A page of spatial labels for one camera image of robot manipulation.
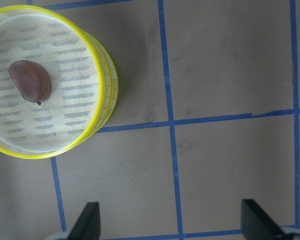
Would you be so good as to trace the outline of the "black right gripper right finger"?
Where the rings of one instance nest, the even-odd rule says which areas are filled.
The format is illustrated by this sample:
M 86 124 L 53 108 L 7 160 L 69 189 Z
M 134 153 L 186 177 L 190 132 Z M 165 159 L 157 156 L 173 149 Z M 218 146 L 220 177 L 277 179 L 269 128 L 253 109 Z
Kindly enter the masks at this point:
M 253 199 L 241 201 L 241 232 L 246 240 L 284 240 L 286 234 Z

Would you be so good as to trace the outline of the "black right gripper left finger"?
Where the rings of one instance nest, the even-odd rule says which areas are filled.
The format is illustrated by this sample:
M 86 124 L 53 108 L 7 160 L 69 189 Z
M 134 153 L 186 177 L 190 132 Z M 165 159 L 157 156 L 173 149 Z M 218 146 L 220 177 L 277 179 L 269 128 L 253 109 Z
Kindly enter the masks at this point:
M 88 202 L 68 235 L 69 240 L 99 240 L 101 236 L 100 206 Z

